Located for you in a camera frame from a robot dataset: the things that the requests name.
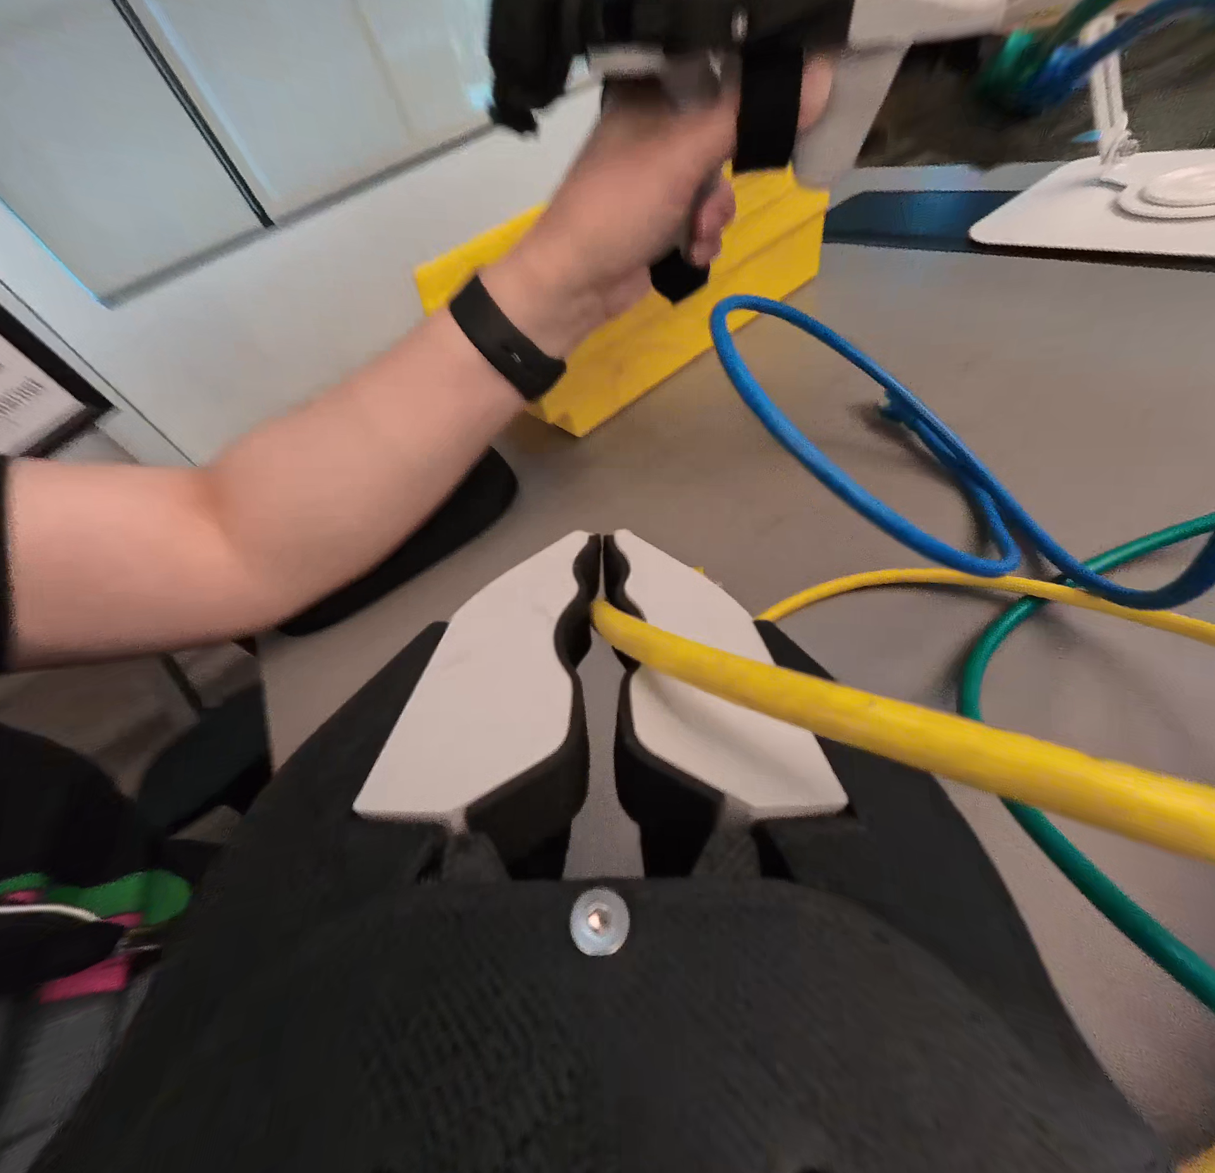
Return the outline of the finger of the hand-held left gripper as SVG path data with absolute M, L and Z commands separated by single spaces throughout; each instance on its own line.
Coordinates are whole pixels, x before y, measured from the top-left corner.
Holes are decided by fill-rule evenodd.
M 848 48 L 906 48 L 999 33 L 1020 0 L 854 0 Z

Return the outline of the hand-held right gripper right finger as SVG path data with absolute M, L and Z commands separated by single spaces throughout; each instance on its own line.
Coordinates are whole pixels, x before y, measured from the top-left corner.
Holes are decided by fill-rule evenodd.
M 615 530 L 603 551 L 603 597 L 621 611 L 707 648 L 775 663 L 748 611 L 706 575 L 626 529 Z M 645 665 L 626 677 L 640 749 L 708 787 L 729 813 L 777 820 L 846 809 L 846 791 L 810 732 Z

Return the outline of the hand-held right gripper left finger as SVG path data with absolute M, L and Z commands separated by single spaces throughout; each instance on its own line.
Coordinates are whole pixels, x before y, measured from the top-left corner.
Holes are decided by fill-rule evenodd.
M 575 530 L 515 565 L 446 622 L 353 801 L 365 820 L 473 829 L 574 727 L 575 662 L 563 619 L 586 632 L 600 537 Z

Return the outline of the yellow plastic bin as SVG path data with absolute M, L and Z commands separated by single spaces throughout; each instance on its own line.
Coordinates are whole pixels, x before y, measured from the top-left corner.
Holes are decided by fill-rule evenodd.
M 536 422 L 582 438 L 711 348 L 713 306 L 735 295 L 782 300 L 820 267 L 827 190 L 801 186 L 789 169 L 730 177 L 736 212 L 706 286 L 687 300 L 656 294 L 592 333 L 565 375 L 527 406 Z

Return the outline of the person's left forearm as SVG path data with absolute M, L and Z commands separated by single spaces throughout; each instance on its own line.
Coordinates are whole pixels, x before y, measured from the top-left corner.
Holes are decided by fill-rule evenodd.
M 521 408 L 444 312 L 210 465 L 7 463 L 2 671 L 278 627 L 422 527 Z

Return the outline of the person's left hand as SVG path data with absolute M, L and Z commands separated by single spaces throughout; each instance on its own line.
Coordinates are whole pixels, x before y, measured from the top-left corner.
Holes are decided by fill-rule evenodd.
M 740 77 L 673 105 L 662 89 L 616 88 L 545 209 L 481 281 L 516 330 L 567 358 L 650 290 L 650 266 L 679 248 L 708 267 L 735 218 L 725 176 Z

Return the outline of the black wrist rest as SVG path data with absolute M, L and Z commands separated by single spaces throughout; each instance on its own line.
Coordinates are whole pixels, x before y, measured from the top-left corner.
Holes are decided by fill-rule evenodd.
M 430 517 L 367 573 L 321 597 L 277 627 L 305 638 L 338 625 L 426 571 L 451 558 L 493 528 L 519 494 L 517 477 L 494 449 L 486 452 Z

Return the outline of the dark blue mat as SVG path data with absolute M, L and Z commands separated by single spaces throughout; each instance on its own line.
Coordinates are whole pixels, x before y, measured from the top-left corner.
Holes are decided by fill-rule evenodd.
M 973 253 L 969 231 L 1017 196 L 1010 190 L 870 190 L 827 210 L 824 244 Z

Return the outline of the white base acrylic stand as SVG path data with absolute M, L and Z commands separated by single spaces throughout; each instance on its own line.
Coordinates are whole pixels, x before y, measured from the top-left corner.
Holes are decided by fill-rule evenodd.
M 1049 43 L 1025 75 L 991 80 L 992 101 L 1032 113 L 1055 108 L 1086 81 L 1096 153 L 977 220 L 968 231 L 973 244 L 1113 263 L 1212 263 L 1212 150 L 1140 150 L 1121 88 L 1120 55 L 1187 17 L 1212 17 L 1212 0 L 1154 0 L 1121 22 L 1103 14 L 1078 42 Z

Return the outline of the black wristband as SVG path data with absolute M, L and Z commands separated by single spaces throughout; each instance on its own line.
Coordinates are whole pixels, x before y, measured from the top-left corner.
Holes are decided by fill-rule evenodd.
M 482 360 L 527 404 L 565 376 L 564 358 L 546 355 L 508 319 L 474 272 L 448 301 L 448 313 Z

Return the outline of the colourful bag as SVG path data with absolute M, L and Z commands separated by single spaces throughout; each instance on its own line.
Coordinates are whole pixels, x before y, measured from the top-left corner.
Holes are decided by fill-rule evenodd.
M 186 913 L 192 886 L 163 868 L 92 885 L 45 873 L 2 880 L 1 992 L 63 1004 L 115 996 Z

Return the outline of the black framed tag sign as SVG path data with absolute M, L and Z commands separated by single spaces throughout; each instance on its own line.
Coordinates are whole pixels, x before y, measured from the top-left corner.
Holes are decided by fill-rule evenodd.
M 1 456 L 45 458 L 112 411 L 60 355 L 1 309 Z

